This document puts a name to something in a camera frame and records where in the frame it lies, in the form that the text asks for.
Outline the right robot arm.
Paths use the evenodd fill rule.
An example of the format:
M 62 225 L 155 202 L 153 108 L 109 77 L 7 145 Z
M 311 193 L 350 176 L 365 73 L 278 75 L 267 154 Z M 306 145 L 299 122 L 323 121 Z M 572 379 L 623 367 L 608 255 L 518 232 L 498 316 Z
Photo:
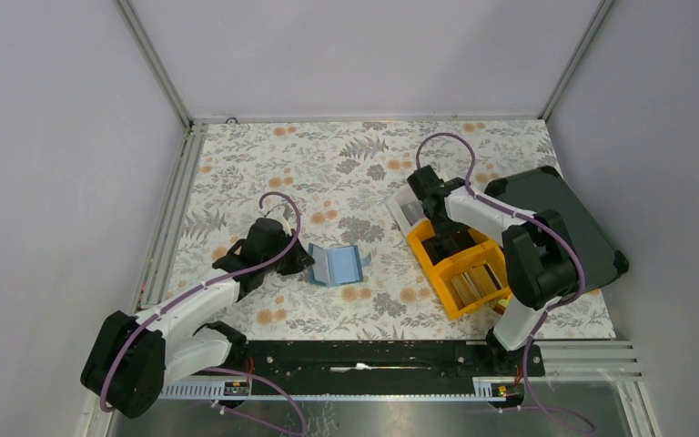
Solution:
M 491 371 L 507 375 L 549 310 L 586 290 L 585 265 L 556 208 L 519 208 L 425 166 L 390 201 L 415 258 L 451 318 L 509 301 L 487 339 Z

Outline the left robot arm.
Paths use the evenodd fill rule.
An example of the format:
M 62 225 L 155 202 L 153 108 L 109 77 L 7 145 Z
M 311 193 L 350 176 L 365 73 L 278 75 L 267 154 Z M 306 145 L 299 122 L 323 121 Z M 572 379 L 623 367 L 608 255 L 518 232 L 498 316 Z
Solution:
M 295 229 L 286 226 L 281 218 L 258 218 L 195 288 L 135 315 L 118 310 L 104 320 L 80 375 L 104 411 L 136 418 L 167 385 L 210 367 L 226 374 L 243 368 L 245 336 L 208 318 L 260 287 L 268 273 L 288 276 L 314 264 Z

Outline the white card storage bin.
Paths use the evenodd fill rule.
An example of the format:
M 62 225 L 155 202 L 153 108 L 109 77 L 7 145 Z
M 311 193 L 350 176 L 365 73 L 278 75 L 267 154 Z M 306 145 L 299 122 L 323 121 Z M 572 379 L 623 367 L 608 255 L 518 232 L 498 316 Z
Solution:
M 421 222 L 427 219 L 421 202 L 408 185 L 398 188 L 387 199 L 386 205 L 404 238 L 407 238 Z

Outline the blue card holder wallet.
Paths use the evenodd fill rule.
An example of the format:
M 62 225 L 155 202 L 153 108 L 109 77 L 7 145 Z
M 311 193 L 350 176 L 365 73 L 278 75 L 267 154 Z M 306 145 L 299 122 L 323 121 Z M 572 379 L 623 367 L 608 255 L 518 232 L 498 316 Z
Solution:
M 308 254 L 314 259 L 307 270 L 308 282 L 325 287 L 361 283 L 363 269 L 372 261 L 371 255 L 362 256 L 356 245 L 324 249 L 310 243 Z

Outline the yellow card storage bin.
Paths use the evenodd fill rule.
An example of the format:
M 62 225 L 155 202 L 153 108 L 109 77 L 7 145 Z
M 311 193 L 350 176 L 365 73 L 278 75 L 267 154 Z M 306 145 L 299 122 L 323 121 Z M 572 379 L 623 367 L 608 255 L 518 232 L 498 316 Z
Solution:
M 501 247 L 474 229 L 459 231 L 457 239 L 461 250 L 449 255 L 436 242 L 434 228 L 425 218 L 407 234 L 416 260 L 450 319 L 482 308 L 502 315 L 512 291 Z

